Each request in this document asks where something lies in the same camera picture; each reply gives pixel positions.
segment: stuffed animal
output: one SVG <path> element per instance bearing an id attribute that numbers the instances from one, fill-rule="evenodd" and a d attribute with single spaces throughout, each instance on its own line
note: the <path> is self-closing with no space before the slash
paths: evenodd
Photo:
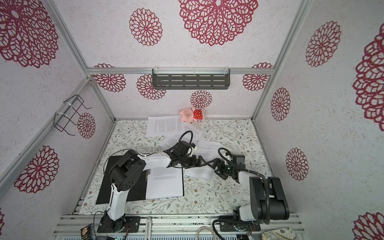
<path id="1" fill-rule="evenodd" d="M 181 115 L 180 121 L 184 122 L 197 122 L 197 120 L 205 119 L 204 109 L 196 109 L 195 107 L 192 107 L 192 109 L 185 108 L 179 113 Z"/>

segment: red doily pattern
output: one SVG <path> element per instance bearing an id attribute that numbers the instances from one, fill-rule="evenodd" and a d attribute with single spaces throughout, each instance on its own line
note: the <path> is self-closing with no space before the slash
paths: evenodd
<path id="1" fill-rule="evenodd" d="M 21 192 L 37 193 L 55 179 L 58 168 L 59 159 L 55 151 L 49 146 L 43 146 L 13 185 Z"/>
<path id="2" fill-rule="evenodd" d="M 23 67 L 49 65 L 58 35 L 39 0 L 0 1 L 0 52 Z"/>
<path id="3" fill-rule="evenodd" d="M 297 148 L 292 148 L 285 160 L 289 174 L 296 180 L 304 180 L 308 174 L 308 161 L 304 153 Z"/>
<path id="4" fill-rule="evenodd" d="M 271 113 L 276 121 L 286 118 L 291 107 L 290 95 L 285 88 L 279 88 L 273 94 L 271 101 Z"/>
<path id="5" fill-rule="evenodd" d="M 362 61 L 356 66 L 356 104 L 364 117 L 372 119 L 384 131 L 384 24 L 379 34 L 364 48 Z"/>
<path id="6" fill-rule="evenodd" d="M 191 104 L 197 108 L 208 107 L 212 102 L 212 95 L 204 90 L 198 90 L 191 95 Z"/>
<path id="7" fill-rule="evenodd" d="M 223 45 L 252 21 L 257 0 L 179 0 L 184 28 L 200 43 Z"/>
<path id="8" fill-rule="evenodd" d="M 153 88 L 151 74 L 140 76 L 137 80 L 137 89 L 141 95 L 152 100 L 162 98 L 167 92 L 166 90 L 156 90 Z"/>
<path id="9" fill-rule="evenodd" d="M 163 29 L 158 17 L 144 8 L 137 9 L 132 13 L 129 28 L 133 37 L 145 46 L 157 44 L 163 35 Z"/>
<path id="10" fill-rule="evenodd" d="M 96 68 L 114 68 L 109 64 L 98 64 Z M 120 92 L 125 88 L 125 78 L 123 74 L 95 74 L 93 75 L 98 85 L 110 92 Z"/>
<path id="11" fill-rule="evenodd" d="M 270 63 L 259 63 L 253 66 L 253 68 L 272 68 Z M 263 89 L 267 82 L 269 75 L 267 74 L 246 74 L 243 76 L 243 85 L 246 89 L 251 91 L 257 91 Z"/>
<path id="12" fill-rule="evenodd" d="M 4 225 L 5 225 L 4 214 L 1 212 L 1 208 L 0 208 L 0 236 L 1 236 L 1 230 L 3 230 Z"/>
<path id="13" fill-rule="evenodd" d="M 83 113 L 77 121 L 77 130 L 84 138 L 90 138 L 95 133 L 96 123 L 93 116 L 89 113 Z"/>
<path id="14" fill-rule="evenodd" d="M 308 43 L 307 62 L 312 67 L 321 66 L 333 56 L 340 42 L 340 25 L 330 21 L 319 27 Z"/>
<path id="15" fill-rule="evenodd" d="M 360 215 L 353 223 L 354 240 L 384 239 L 384 216 L 381 213 L 376 212 L 372 214 L 366 212 L 364 215 Z"/>

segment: robotic arm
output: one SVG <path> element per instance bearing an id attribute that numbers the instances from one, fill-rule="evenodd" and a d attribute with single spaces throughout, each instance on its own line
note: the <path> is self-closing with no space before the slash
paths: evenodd
<path id="1" fill-rule="evenodd" d="M 109 208 L 100 221 L 100 229 L 108 232 L 118 232 L 125 223 L 125 203 L 129 190 L 136 184 L 142 171 L 157 167 L 173 167 L 181 164 L 184 168 L 201 167 L 208 165 L 222 179 L 231 176 L 237 183 L 245 184 L 250 189 L 251 203 L 237 207 L 233 210 L 235 221 L 253 221 L 269 219 L 288 219 L 289 208 L 279 178 L 268 177 L 244 168 L 244 156 L 232 155 L 228 150 L 224 157 L 220 156 L 206 162 L 201 156 L 193 155 L 195 145 L 191 142 L 179 141 L 172 148 L 160 153 L 141 155 L 135 150 L 128 150 L 120 159 L 109 168 L 111 182 L 111 198 Z"/>

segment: floral tablecloth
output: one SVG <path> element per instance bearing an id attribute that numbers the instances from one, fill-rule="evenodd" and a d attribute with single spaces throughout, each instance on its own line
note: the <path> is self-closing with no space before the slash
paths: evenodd
<path id="1" fill-rule="evenodd" d="M 228 150 L 245 155 L 247 169 L 271 176 L 251 120 L 204 120 L 192 123 L 204 134 L 201 139 L 217 141 Z M 147 120 L 118 121 L 103 158 L 93 176 L 92 183 L 80 209 L 80 214 L 94 214 L 106 210 L 108 204 L 96 205 L 103 164 L 114 152 L 133 148 L 137 152 L 161 151 L 159 143 L 165 137 L 146 137 Z M 184 174 L 184 196 L 127 202 L 127 214 L 227 214 L 249 203 L 249 189 L 232 178 L 223 180 L 216 174 L 211 182 Z"/>

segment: paper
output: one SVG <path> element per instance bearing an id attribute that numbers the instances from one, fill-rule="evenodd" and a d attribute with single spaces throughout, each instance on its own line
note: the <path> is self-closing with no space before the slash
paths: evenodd
<path id="1" fill-rule="evenodd" d="M 181 197 L 183 195 L 183 173 L 181 168 L 158 167 L 149 170 L 146 199 Z"/>
<path id="2" fill-rule="evenodd" d="M 199 139 L 203 136 L 203 131 L 187 123 L 185 123 L 184 131 L 182 133 L 185 133 L 186 131 L 193 132 L 192 143 L 194 143 L 195 145 L 198 143 Z M 171 147 L 175 146 L 175 144 L 179 141 L 181 135 L 182 134 L 174 135 L 172 137 L 166 137 L 164 141 L 159 143 L 160 147 L 163 150 L 170 149 Z M 186 135 L 184 135 L 182 141 L 189 142 L 190 139 L 191 139 L 191 134 L 187 133 Z"/>
<path id="3" fill-rule="evenodd" d="M 206 162 L 214 160 L 215 158 L 221 158 L 217 150 L 220 147 L 224 147 L 219 142 L 210 142 L 201 140 L 197 144 L 197 150 L 193 153 L 196 157 L 202 156 Z M 185 170 L 185 174 L 190 177 L 205 178 L 210 182 L 214 175 L 215 170 L 209 166 L 188 168 Z"/>
<path id="4" fill-rule="evenodd" d="M 172 136 L 184 133 L 185 122 L 180 115 L 148 118 L 147 137 Z"/>

